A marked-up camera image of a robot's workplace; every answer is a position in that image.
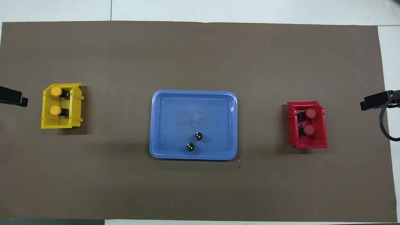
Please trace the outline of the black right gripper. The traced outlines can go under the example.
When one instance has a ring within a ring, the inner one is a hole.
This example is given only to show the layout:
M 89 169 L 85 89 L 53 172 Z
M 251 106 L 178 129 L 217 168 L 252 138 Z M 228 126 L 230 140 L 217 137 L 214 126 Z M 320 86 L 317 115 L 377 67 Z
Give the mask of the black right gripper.
M 387 108 L 400 108 L 400 90 L 383 91 L 364 97 L 364 101 L 360 102 L 361 111 L 382 108 L 387 100 Z

